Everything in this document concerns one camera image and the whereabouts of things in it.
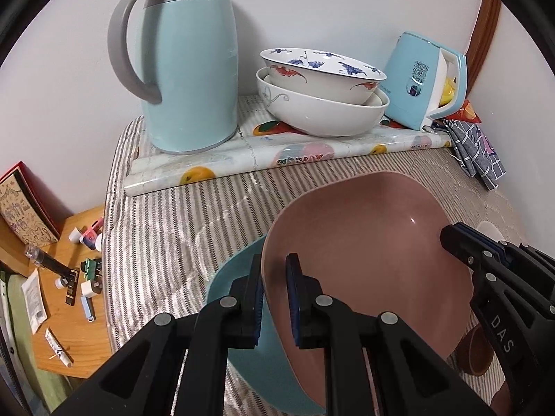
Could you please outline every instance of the wooden trim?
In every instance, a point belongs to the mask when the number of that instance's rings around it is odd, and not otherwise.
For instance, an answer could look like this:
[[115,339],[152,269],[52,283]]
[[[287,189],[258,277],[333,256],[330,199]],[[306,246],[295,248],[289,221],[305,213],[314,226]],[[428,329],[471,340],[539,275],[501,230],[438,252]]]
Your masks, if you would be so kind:
[[466,53],[468,67],[467,95],[472,90],[486,60],[493,35],[497,29],[500,11],[501,0],[482,0],[478,20],[470,40],[470,47],[468,47]]
[[29,276],[29,258],[23,253],[23,242],[0,216],[0,261],[16,274]]

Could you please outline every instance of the blue kettle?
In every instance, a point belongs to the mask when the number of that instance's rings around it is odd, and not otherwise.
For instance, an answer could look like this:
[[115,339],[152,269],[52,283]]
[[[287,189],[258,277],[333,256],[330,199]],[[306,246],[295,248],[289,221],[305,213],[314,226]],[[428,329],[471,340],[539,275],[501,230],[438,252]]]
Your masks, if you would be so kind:
[[[456,94],[439,107],[449,63],[454,67]],[[387,80],[380,87],[390,99],[385,115],[410,129],[426,130],[464,103],[466,57],[420,34],[405,32],[399,37],[384,72]]]
[[204,151],[237,129],[238,47],[230,0],[146,0],[137,72],[127,25],[137,0],[121,0],[108,26],[116,76],[142,99],[152,144],[166,153]]

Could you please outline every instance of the light blue thermos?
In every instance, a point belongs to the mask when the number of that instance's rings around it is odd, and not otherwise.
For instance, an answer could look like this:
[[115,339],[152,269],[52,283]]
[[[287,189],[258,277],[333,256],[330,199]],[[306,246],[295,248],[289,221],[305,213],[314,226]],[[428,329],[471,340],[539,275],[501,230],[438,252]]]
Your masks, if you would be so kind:
[[121,0],[108,54],[121,83],[142,99],[152,144],[166,153],[207,150],[237,129],[237,30],[230,0],[146,0],[137,72],[127,24],[137,0]]

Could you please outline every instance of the green cloth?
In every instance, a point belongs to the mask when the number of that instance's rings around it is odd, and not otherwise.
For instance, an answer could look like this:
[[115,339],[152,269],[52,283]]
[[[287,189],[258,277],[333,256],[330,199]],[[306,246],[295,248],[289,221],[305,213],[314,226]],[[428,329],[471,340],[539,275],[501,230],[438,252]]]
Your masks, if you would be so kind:
[[78,379],[75,379],[77,380],[75,383],[73,383],[74,379],[71,379],[70,384],[68,378],[63,375],[41,371],[37,368],[31,342],[31,325],[21,290],[21,284],[25,280],[21,275],[11,275],[8,280],[8,301],[12,316],[13,335],[16,339],[17,353],[29,384],[42,399],[46,408],[54,411],[71,395],[73,389],[78,385]]

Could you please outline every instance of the wooden nightstand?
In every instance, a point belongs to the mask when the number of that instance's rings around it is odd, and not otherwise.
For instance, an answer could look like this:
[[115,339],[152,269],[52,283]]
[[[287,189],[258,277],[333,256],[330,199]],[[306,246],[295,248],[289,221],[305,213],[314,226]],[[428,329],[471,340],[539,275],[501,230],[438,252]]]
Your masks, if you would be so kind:
[[[66,266],[80,271],[81,261],[86,258],[99,258],[101,254],[88,249],[85,245],[72,244],[68,235],[75,227],[79,229],[85,226],[88,227],[103,215],[104,207],[99,206],[69,217],[62,228],[60,241],[42,247],[43,250]],[[31,264],[30,268],[32,272],[34,265]],[[54,285],[58,275],[48,269],[39,268],[39,276],[48,319],[41,325],[38,332],[32,336],[37,367],[61,375],[89,378],[112,355],[106,329],[104,296],[99,294],[92,298],[96,320],[89,322],[85,318],[80,301],[80,284],[83,282],[81,271],[77,298],[73,307],[66,304],[66,289],[58,289]],[[50,328],[73,360],[71,368],[64,366],[57,357],[49,359],[54,355],[54,352],[44,338],[47,327]]]

